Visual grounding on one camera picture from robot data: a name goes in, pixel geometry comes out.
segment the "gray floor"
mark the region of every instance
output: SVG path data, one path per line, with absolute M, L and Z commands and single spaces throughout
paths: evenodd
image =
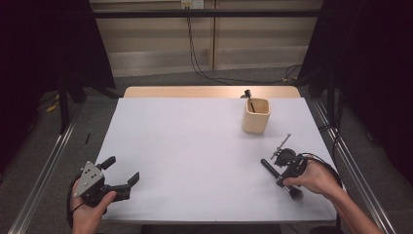
M 210 71 L 206 72 L 206 75 L 268 82 L 280 80 L 284 76 L 284 68 Z M 201 78 L 195 72 L 124 77 L 117 78 L 115 82 L 117 84 L 115 92 L 119 94 L 122 94 L 128 86 L 221 85 L 213 80 Z M 232 85 L 254 85 L 246 81 L 227 80 L 225 82 Z M 287 82 L 274 83 L 274 85 L 286 84 Z M 303 97 L 308 96 L 307 87 L 301 87 L 299 90 Z M 111 114 L 116 107 L 116 100 L 103 97 L 90 89 L 86 89 L 86 92 L 89 98 L 83 105 L 79 106 L 73 103 L 70 105 L 72 114 L 76 109 L 81 109 L 79 119 L 74 126 L 67 146 L 64 148 L 58 162 L 56 162 L 53 176 L 45 185 L 45 191 L 41 194 L 42 199 L 38 204 L 35 204 L 36 210 L 31 216 L 31 221 L 23 228 L 27 233 L 70 233 L 70 229 L 65 222 L 64 208 L 68 183 L 79 170 L 79 165 L 82 165 L 85 160 L 94 160 L 97 157 Z M 4 173 L 3 182 L 0 184 L 0 233 L 7 233 L 11 228 L 54 149 L 58 132 L 58 109 L 53 112 L 39 111 L 37 122 Z M 85 144 L 88 134 L 91 134 L 91 138 Z M 325 133 L 322 135 L 325 137 L 327 147 L 331 148 L 328 136 Z M 347 105 L 345 105 L 342 118 L 341 135 L 351 149 L 372 191 L 389 216 L 396 233 L 411 233 L 411 230 L 413 230 L 413 222 L 410 220 L 413 217 L 413 189 L 389 163 L 380 145 L 368 140 L 366 129 Z M 354 200 L 369 214 L 368 207 L 365 206 L 362 196 L 357 192 L 351 176 L 346 173 L 339 157 L 337 157 L 337 163 Z M 333 225 L 331 222 L 282 224 L 282 233 L 308 233 L 313 226 L 321 224 Z M 263 228 L 265 230 L 262 233 L 268 233 L 268 228 Z M 101 230 L 106 233 L 139 233 L 140 226 L 108 223 L 102 225 Z M 175 228 L 162 226 L 159 227 L 158 231 L 160 233 L 182 233 L 183 230 L 176 230 L 176 226 Z M 198 231 L 198 233 L 217 232 L 216 227 L 214 230 L 207 227 Z M 244 233 L 247 228 L 245 227 L 241 231 L 232 231 Z

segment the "human hand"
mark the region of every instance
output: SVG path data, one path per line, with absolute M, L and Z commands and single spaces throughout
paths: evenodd
M 75 182 L 72 191 L 75 191 L 79 184 L 79 179 Z M 112 203 L 116 197 L 116 192 L 107 193 L 100 203 L 92 208 L 84 204 L 82 197 L 72 199 L 71 208 L 73 213 L 73 234 L 94 234 L 100 224 L 106 208 Z
M 284 185 L 302 185 L 310 191 L 327 197 L 335 190 L 341 189 L 334 176 L 322 164 L 309 160 L 306 171 L 299 177 L 289 177 Z

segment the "pen holder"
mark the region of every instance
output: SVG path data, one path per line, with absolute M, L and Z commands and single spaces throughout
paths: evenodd
M 243 130 L 247 133 L 264 133 L 270 114 L 270 102 L 266 99 L 247 99 L 243 115 Z

